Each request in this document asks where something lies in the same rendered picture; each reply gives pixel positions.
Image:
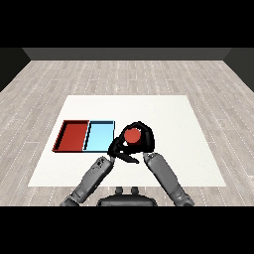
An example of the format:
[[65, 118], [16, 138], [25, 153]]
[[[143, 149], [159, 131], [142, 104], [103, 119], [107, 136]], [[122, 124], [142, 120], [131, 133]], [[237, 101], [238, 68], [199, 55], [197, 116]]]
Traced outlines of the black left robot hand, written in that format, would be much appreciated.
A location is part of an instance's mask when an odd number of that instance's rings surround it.
[[119, 136], [117, 136], [110, 144], [107, 155], [111, 159], [120, 159], [126, 163], [134, 163], [139, 164], [139, 161], [132, 157], [132, 154], [126, 154], [124, 151], [124, 148], [127, 146], [127, 143], [124, 139], [123, 131], [120, 133]]

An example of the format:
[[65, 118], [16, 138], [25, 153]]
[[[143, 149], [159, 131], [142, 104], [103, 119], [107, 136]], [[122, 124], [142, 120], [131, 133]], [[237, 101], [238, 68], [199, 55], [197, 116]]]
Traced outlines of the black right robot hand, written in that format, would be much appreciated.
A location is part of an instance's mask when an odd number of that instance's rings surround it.
[[155, 138], [152, 129], [141, 121], [134, 122], [127, 125], [123, 131], [123, 134], [127, 129], [137, 128], [141, 131], [141, 140], [139, 144], [128, 145], [124, 148], [126, 154], [135, 153], [152, 153], [155, 149]]

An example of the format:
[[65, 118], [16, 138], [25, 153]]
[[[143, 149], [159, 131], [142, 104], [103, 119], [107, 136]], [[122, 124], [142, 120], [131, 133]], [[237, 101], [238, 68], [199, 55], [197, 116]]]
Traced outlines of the light blue shallow open box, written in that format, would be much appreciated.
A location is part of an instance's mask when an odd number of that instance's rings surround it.
[[85, 153], [106, 153], [114, 139], [113, 120], [91, 120], [83, 142]]

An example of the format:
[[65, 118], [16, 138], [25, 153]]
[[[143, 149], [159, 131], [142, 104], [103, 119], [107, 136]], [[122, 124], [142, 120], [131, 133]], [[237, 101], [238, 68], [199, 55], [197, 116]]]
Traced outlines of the red shallow open box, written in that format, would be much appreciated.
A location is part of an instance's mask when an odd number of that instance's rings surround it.
[[53, 152], [81, 153], [88, 123], [88, 120], [65, 120], [53, 146]]

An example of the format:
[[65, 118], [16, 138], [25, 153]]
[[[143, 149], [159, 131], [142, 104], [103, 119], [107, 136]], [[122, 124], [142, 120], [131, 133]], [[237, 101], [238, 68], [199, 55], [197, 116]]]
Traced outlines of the dark grey robot body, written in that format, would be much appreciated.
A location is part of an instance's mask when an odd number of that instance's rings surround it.
[[131, 188], [130, 194], [124, 194], [122, 187], [115, 189], [115, 194], [101, 198], [97, 206], [157, 206], [153, 198], [139, 194], [137, 187]]

